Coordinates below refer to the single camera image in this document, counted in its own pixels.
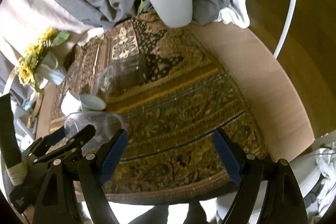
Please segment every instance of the cup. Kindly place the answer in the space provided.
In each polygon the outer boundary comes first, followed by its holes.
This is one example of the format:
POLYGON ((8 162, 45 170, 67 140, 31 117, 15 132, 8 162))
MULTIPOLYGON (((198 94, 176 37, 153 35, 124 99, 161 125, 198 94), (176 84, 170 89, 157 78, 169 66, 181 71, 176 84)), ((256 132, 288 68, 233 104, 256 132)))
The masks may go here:
POLYGON ((68 90, 61 104, 61 111, 65 116, 69 116, 71 113, 75 113, 81 110, 81 104, 79 101, 79 95, 68 90))
POLYGON ((103 111, 106 108, 106 103, 102 99, 91 94, 81 94, 79 101, 82 111, 103 111))

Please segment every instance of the brown patterned fabric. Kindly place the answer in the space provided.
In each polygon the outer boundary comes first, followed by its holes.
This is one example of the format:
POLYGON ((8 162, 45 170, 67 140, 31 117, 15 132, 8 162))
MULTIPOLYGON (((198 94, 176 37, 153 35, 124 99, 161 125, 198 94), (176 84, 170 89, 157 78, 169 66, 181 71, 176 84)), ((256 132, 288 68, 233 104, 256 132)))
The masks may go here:
POLYGON ((187 27, 169 29, 155 14, 125 21, 104 39, 74 49, 74 62, 58 87, 51 131, 64 123, 60 104, 69 88, 100 94, 97 79, 113 64, 113 46, 121 41, 118 54, 131 42, 143 56, 149 77, 121 95, 104 95, 107 111, 124 118, 129 139, 112 180, 103 186, 109 200, 174 202, 221 187, 228 175, 211 133, 219 126, 246 152, 267 155, 260 129, 225 68, 187 27))

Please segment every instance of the metal screw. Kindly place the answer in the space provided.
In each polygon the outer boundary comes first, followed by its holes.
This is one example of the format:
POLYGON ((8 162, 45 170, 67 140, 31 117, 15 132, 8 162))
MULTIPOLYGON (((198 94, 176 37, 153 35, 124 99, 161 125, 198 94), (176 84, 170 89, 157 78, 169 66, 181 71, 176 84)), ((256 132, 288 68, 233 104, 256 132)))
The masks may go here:
POLYGON ((252 153, 248 153, 248 154, 246 154, 246 157, 247 157, 249 160, 254 160, 254 159, 255 159, 255 155, 252 154, 252 153))
POLYGON ((87 160, 93 160, 93 159, 95 158, 95 155, 92 154, 92 153, 90 153, 90 154, 87 154, 87 155, 85 156, 85 158, 86 158, 87 160))
POLYGON ((60 165, 62 161, 60 159, 54 160, 54 165, 60 165))
POLYGON ((288 161, 286 161, 285 159, 280 159, 280 163, 282 165, 287 165, 288 164, 288 161))

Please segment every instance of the brown floor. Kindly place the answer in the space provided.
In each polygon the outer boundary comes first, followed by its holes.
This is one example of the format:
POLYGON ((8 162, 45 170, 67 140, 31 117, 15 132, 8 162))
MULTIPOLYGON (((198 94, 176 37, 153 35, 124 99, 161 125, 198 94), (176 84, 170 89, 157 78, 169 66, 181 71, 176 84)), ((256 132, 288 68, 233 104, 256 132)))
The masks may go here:
MULTIPOLYGON (((247 0, 250 29, 274 52, 290 0, 247 0)), ((279 62, 318 138, 336 129, 336 0, 297 0, 279 62)))

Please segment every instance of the white pot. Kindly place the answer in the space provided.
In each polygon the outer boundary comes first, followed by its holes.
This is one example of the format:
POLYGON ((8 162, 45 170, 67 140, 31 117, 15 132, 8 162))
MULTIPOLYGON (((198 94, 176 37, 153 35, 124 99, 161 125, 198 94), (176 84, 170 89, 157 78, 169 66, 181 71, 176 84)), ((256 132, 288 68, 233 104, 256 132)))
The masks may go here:
POLYGON ((170 28, 188 25, 193 19, 193 0, 149 0, 161 20, 170 28))
POLYGON ((65 78, 66 69, 58 63, 57 57, 52 52, 48 52, 41 65, 36 69, 36 73, 54 84, 60 85, 65 78))

